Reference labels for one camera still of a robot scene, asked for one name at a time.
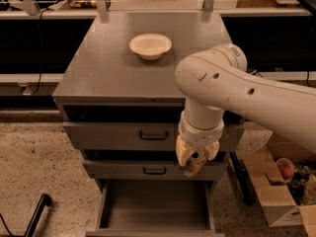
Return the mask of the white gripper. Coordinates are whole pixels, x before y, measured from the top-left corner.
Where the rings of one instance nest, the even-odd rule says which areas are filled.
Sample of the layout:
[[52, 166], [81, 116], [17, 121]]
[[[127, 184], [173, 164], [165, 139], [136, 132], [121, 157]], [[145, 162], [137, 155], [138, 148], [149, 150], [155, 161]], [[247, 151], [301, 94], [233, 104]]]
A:
[[215, 158], [219, 151], [219, 139], [222, 135], [224, 122], [213, 128], [195, 128], [186, 121], [185, 115], [181, 114], [179, 122], [179, 134], [176, 140], [176, 154], [181, 167], [185, 167], [190, 157], [195, 153], [195, 148], [205, 146], [205, 155], [208, 161]]

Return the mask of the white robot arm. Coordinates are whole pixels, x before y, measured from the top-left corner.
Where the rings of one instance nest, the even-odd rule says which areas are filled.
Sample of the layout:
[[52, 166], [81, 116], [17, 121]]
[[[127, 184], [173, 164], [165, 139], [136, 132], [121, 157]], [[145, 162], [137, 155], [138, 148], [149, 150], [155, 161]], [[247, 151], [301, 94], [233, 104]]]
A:
[[247, 60], [234, 44], [221, 44], [184, 58], [175, 82], [186, 97], [176, 153], [182, 167], [197, 150], [214, 156], [225, 111], [249, 119], [316, 152], [316, 89], [268, 80], [246, 72]]

